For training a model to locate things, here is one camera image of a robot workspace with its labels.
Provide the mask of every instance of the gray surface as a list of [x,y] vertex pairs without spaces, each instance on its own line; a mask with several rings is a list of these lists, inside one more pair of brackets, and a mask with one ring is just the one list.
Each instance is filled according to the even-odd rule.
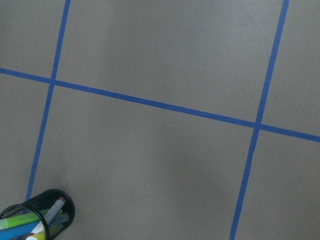
[[281,3],[73,1],[57,78],[255,121]]
[[2,0],[0,68],[50,78],[64,0]]
[[[71,1],[57,78],[254,121],[282,1]],[[49,77],[64,1],[0,2],[0,68]],[[319,135],[318,1],[291,1],[264,124]],[[0,207],[25,199],[48,85],[0,74]],[[32,196],[59,239],[229,239],[252,129],[55,87]],[[319,143],[262,131],[237,240],[319,238]]]
[[318,142],[260,133],[237,239],[319,239],[319,155]]
[[319,1],[290,1],[265,124],[320,135],[319,11]]
[[34,188],[74,198],[65,239],[228,238],[251,129],[60,87],[50,114]]
[[0,211],[26,197],[48,85],[0,76]]

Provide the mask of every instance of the blue tape line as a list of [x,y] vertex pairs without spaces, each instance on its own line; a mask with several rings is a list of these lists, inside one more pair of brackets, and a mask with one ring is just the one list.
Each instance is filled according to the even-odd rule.
[[320,143],[320,136],[262,124],[261,130]]
[[74,84],[74,83],[56,80],[55,85],[60,86],[60,87],[64,87],[64,88],[73,89],[73,90],[79,90],[79,91],[83,91],[83,92],[87,92],[87,93],[102,95],[102,96],[106,96],[106,97],[110,97],[110,98],[120,99],[120,100],[124,100],[124,101],[128,101],[128,102],[143,104],[143,105],[147,105],[147,106],[151,106],[151,107],[156,107],[156,108],[171,110],[171,111],[180,112],[180,113],[184,113],[184,114],[194,115],[194,116],[198,116],[198,117],[202,117],[202,118],[218,120],[221,122],[236,124],[236,125],[245,126],[245,127],[249,127],[249,128],[253,128],[255,126],[255,123],[251,122],[251,121],[241,120],[241,119],[218,115],[218,114],[209,113],[209,112],[205,112],[205,111],[199,111],[199,110],[186,108],[186,107],[182,107],[182,106],[177,106],[177,105],[172,105],[172,104],[167,104],[167,103],[163,103],[163,102],[152,101],[152,100],[148,100],[148,99],[144,99],[144,98],[129,96],[129,95],[121,94],[121,93],[106,91],[106,90],[83,86],[83,85],[78,85],[78,84]]
[[[34,80],[37,82],[42,82],[42,83],[47,83],[47,84],[50,83],[49,78],[31,75],[31,74],[27,74],[27,73],[23,73],[23,72],[18,72],[18,71],[13,71],[13,70],[5,69],[5,68],[0,68],[0,73],[11,75],[11,76],[16,76],[16,77],[20,77],[20,78],[24,78],[24,79]],[[78,91],[92,93],[92,94],[98,94],[98,95],[102,95],[102,96],[106,96],[106,97],[121,99],[121,100],[135,102],[135,103],[143,103],[144,102],[143,104],[149,105],[152,107],[156,107],[156,108],[168,109],[168,110],[172,110],[172,111],[175,111],[175,109],[178,109],[178,112],[180,112],[180,113],[191,114],[191,115],[202,117],[202,118],[208,118],[208,119],[217,120],[217,121],[221,121],[221,122],[245,126],[248,128],[254,128],[255,126],[257,126],[257,124],[255,122],[251,122],[251,121],[246,121],[246,120],[242,120],[242,119],[218,115],[218,114],[209,113],[209,112],[205,112],[205,111],[199,111],[199,110],[195,110],[195,109],[175,106],[175,105],[166,104],[166,103],[162,103],[162,102],[156,102],[156,101],[138,98],[138,97],[134,97],[134,96],[128,96],[128,95],[124,95],[124,94],[120,94],[120,93],[115,93],[115,92],[97,89],[97,88],[93,88],[93,87],[78,85],[78,84],[69,83],[69,82],[65,82],[65,81],[56,80],[55,85],[60,86],[60,87],[64,87],[64,88],[68,88],[68,89],[78,90]],[[295,137],[295,138],[304,139],[304,140],[313,141],[313,142],[320,142],[320,136],[313,135],[313,134],[293,131],[293,130],[279,128],[279,127],[265,125],[265,124],[260,124],[259,128],[261,130],[264,130],[267,132],[286,135],[286,136]]]
[[53,61],[53,68],[52,68],[52,72],[51,72],[50,85],[49,85],[48,93],[46,96],[45,106],[44,106],[44,110],[43,110],[43,117],[42,117],[41,126],[40,126],[40,132],[39,132],[38,140],[36,143],[36,149],[35,149],[35,153],[34,153],[34,159],[33,159],[33,163],[32,163],[31,173],[30,173],[30,177],[29,177],[29,184],[28,184],[25,200],[29,200],[31,198],[31,194],[32,194],[32,190],[33,190],[33,186],[34,186],[34,182],[35,182],[40,152],[41,152],[42,143],[44,140],[44,135],[45,135],[46,126],[47,126],[47,120],[48,120],[51,100],[52,100],[52,96],[54,93],[55,81],[56,81],[56,76],[57,76],[57,72],[58,72],[60,54],[61,54],[62,44],[63,44],[63,40],[64,40],[64,34],[65,34],[65,29],[66,29],[66,24],[67,24],[69,7],[70,7],[70,0],[66,0],[64,3],[62,20],[61,20],[61,25],[60,25],[60,30],[59,30],[59,37],[58,37],[57,44],[56,44],[56,50],[55,50],[54,61]]
[[239,219],[240,219],[242,206],[243,206],[243,202],[245,199],[246,189],[247,189],[247,185],[248,185],[248,181],[249,181],[250,171],[251,171],[252,158],[253,158],[253,155],[255,152],[255,147],[257,145],[259,131],[260,131],[262,119],[263,119],[264,112],[265,112],[268,93],[269,93],[272,75],[273,75],[275,64],[276,64],[276,59],[277,59],[278,49],[279,49],[279,45],[280,45],[280,41],[281,41],[281,36],[282,36],[282,32],[283,32],[284,25],[285,25],[288,6],[289,6],[289,0],[283,0],[282,7],[281,7],[281,13],[280,13],[277,29],[276,29],[275,36],[274,36],[274,41],[273,41],[272,51],[271,51],[271,55],[270,55],[270,59],[269,59],[269,64],[268,64],[268,68],[267,68],[266,75],[265,75],[265,80],[264,80],[263,90],[262,90],[261,99],[260,99],[260,103],[259,103],[259,108],[258,108],[258,112],[256,115],[256,120],[255,120],[256,126],[253,129],[251,143],[250,143],[250,147],[249,147],[249,151],[248,151],[248,155],[247,155],[247,159],[246,159],[246,163],[245,163],[244,173],[243,173],[243,177],[242,177],[241,187],[240,187],[240,191],[239,191],[239,195],[238,195],[238,199],[237,199],[237,203],[236,203],[236,207],[235,207],[235,211],[234,211],[233,221],[232,221],[231,230],[230,230],[230,240],[235,240],[236,234],[237,234]]
[[15,76],[18,78],[29,79],[29,80],[33,80],[41,83],[46,83],[46,84],[50,83],[50,79],[46,77],[36,76],[36,75],[19,72],[19,71],[13,71],[13,70],[1,68],[1,67],[0,67],[0,73]]

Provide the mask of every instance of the green pencil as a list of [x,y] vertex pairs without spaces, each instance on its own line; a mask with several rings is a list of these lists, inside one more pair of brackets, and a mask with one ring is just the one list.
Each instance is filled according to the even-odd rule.
[[[49,209],[41,210],[40,213],[42,215],[45,215],[45,214],[47,214],[48,211],[49,211]],[[19,225],[29,224],[29,223],[33,223],[36,221],[39,221],[39,218],[33,212],[19,215],[19,216],[4,218],[4,219],[0,219],[0,230],[14,228]]]

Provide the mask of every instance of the blue pencil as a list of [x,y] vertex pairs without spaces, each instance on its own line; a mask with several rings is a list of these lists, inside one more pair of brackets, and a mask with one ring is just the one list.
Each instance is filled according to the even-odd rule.
[[25,234],[29,234],[32,229],[37,226],[38,222],[32,222],[24,225],[20,225],[17,227],[9,228],[4,231],[0,231],[0,239],[1,240],[10,240]]

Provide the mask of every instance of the black mesh pencil cup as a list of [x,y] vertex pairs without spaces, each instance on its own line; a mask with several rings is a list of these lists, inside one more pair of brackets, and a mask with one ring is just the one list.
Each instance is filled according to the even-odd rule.
[[69,195],[49,189],[0,213],[0,240],[53,240],[74,217]]

